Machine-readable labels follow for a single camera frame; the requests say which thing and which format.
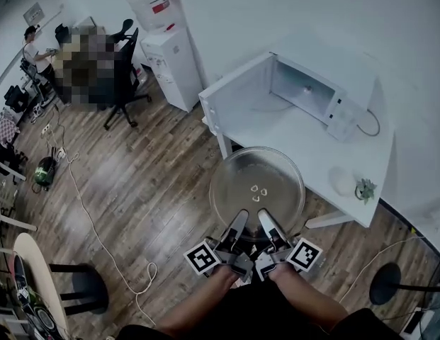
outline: person in white shirt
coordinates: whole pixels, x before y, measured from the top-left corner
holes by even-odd
[[[24,33],[24,38],[26,39],[26,44],[23,48],[23,55],[26,60],[37,68],[38,74],[45,77],[50,83],[51,87],[55,90],[56,94],[59,96],[63,104],[67,105],[69,102],[64,97],[62,87],[57,84],[55,70],[53,69],[47,58],[53,55],[52,52],[45,52],[39,54],[38,49],[34,46],[33,41],[35,39],[35,26],[30,26],[26,29]]]

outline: black shirt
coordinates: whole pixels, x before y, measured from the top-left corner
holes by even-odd
[[[186,339],[401,339],[369,309],[359,310],[327,334],[297,312],[271,281],[230,290]],[[170,340],[147,327],[124,327],[117,340]]]

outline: black cap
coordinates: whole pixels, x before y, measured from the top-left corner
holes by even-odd
[[[27,39],[28,36],[32,33],[35,33],[37,31],[37,29],[35,28],[34,25],[31,25],[29,28],[26,29],[26,31],[24,32],[24,38]]]

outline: potted plant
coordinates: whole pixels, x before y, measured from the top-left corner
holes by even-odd
[[[355,196],[359,200],[364,200],[364,203],[367,204],[369,199],[374,199],[375,188],[377,188],[377,185],[375,185],[368,178],[363,178],[358,183],[356,183]]]

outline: round glass plate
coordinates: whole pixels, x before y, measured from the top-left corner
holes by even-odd
[[[284,231],[300,217],[305,186],[297,166],[284,154],[268,147],[241,149],[224,160],[210,182],[210,205],[228,226],[240,210],[249,219],[242,238],[266,241],[257,212],[263,208]]]

